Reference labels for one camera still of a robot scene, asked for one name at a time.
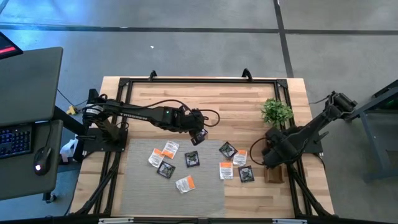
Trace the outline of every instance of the wooden block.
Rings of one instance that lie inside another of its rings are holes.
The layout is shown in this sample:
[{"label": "wooden block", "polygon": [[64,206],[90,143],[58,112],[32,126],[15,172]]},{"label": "wooden block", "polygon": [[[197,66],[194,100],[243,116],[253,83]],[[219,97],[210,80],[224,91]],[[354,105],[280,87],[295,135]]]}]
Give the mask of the wooden block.
[{"label": "wooden block", "polygon": [[283,184],[284,177],[282,165],[279,165],[273,169],[264,168],[264,177],[267,183]]}]

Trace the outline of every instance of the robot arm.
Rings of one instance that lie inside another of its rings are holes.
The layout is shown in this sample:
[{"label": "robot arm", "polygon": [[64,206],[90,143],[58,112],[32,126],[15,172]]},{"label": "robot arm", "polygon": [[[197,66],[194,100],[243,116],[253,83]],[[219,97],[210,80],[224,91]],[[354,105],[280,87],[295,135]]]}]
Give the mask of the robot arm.
[{"label": "robot arm", "polygon": [[108,142],[117,142],[121,137],[120,128],[108,120],[110,116],[115,115],[148,121],[166,131],[178,133],[189,132],[193,145],[197,145],[205,140],[207,131],[204,130],[204,121],[206,117],[202,115],[199,109],[191,110],[184,104],[179,108],[168,106],[149,108],[150,106],[130,105],[107,99],[104,96],[95,96],[89,99],[88,104],[84,108],[83,122],[88,126],[91,123],[95,123],[103,132],[105,141]]},{"label": "robot arm", "polygon": [[345,118],[354,110],[356,102],[343,93],[332,92],[325,102],[325,109],[303,127],[292,126],[285,131],[271,128],[266,133],[267,149],[263,150],[264,165],[268,168],[295,162],[308,143],[313,142],[318,133],[330,122]]}]

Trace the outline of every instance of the computer mouse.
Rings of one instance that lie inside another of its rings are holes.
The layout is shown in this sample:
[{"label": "computer mouse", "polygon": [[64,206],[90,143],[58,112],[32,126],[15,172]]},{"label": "computer mouse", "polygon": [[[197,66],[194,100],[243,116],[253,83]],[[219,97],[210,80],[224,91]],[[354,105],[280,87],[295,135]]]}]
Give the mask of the computer mouse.
[{"label": "computer mouse", "polygon": [[36,152],[33,161],[33,167],[36,175],[44,175],[50,170],[51,151],[52,149],[50,147],[45,146]]}]

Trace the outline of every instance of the white packet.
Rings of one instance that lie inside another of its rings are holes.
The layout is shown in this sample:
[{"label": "white packet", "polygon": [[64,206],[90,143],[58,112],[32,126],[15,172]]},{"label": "white packet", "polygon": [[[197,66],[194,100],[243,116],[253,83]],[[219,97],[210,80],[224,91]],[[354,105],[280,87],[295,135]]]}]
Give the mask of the white packet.
[{"label": "white packet", "polygon": [[233,178],[232,162],[220,162],[220,179],[232,180]]},{"label": "white packet", "polygon": [[181,194],[187,193],[188,191],[195,189],[193,178],[190,175],[176,181],[175,185],[177,186]]},{"label": "white packet", "polygon": [[233,159],[233,164],[237,166],[243,166],[246,164],[248,158],[248,152],[246,150],[238,150]]},{"label": "white packet", "polygon": [[179,146],[180,145],[175,142],[167,141],[166,145],[163,148],[162,154],[173,159]]},{"label": "white packet", "polygon": [[162,154],[162,151],[158,149],[154,149],[152,154],[150,155],[148,162],[152,164],[154,167],[159,168],[160,163],[162,163],[162,160],[164,158],[164,155]]}]

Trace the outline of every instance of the desk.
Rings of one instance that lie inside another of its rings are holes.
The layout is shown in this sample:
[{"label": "desk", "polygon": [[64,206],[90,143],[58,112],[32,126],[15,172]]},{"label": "desk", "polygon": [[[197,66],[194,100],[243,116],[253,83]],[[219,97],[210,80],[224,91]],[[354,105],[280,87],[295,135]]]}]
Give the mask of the desk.
[{"label": "desk", "polygon": [[[120,77],[104,77],[101,93],[107,94],[108,98],[116,98],[119,78]],[[287,83],[289,85],[295,123],[298,126],[305,125],[312,119],[312,116],[308,105],[304,80],[302,78],[288,78]],[[126,90],[123,92],[122,99],[125,99],[125,96]],[[265,132],[270,128],[262,123],[259,109],[268,98],[274,97],[274,87],[268,84],[135,83],[132,88],[131,101],[129,103],[135,105],[149,105],[160,100],[173,98],[186,103],[191,108],[217,110],[221,115],[221,122],[216,127],[207,129],[209,131],[208,139],[229,141],[237,149],[249,150],[251,144],[255,140],[263,137]],[[180,106],[177,103],[170,103],[168,105]],[[210,117],[208,122],[216,121],[215,115],[209,114],[207,116]],[[175,134],[163,131],[145,121],[133,119],[128,119],[127,121],[130,124],[128,139],[190,139],[188,134]],[[253,149],[253,157],[255,160],[261,161],[261,149],[264,145],[264,142],[259,143]],[[120,211],[127,153],[128,151],[122,154],[120,161],[112,216],[118,216]],[[83,161],[75,190],[75,198],[71,206],[71,212],[75,212],[81,208],[97,187],[100,179],[103,157],[103,152],[95,152]],[[309,189],[324,208],[328,212],[333,213],[326,175],[321,162],[315,156],[305,154],[303,155],[303,164]],[[224,181],[225,217],[294,217],[286,168],[284,167],[285,183],[268,184],[264,182],[263,166],[253,163],[249,157],[247,165],[252,166],[256,181],[242,184],[239,179],[238,168],[236,167],[234,168],[234,179]],[[298,190],[297,193],[300,208],[304,211],[301,190]],[[107,196],[108,188],[105,188],[101,211],[105,207]],[[140,214],[132,213],[130,215],[139,216]]]}]

